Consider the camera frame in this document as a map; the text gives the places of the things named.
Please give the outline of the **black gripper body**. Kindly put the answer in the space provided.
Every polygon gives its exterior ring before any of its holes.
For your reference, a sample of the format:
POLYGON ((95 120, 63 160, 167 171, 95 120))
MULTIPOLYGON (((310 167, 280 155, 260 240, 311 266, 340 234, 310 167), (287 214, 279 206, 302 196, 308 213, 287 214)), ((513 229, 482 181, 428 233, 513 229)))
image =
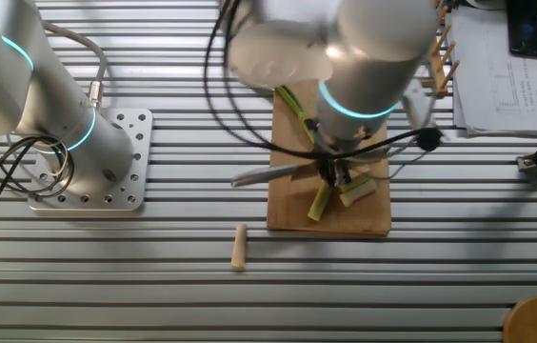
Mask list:
POLYGON ((317 159, 314 165, 320 175, 349 174, 349 165, 346 159, 317 159))

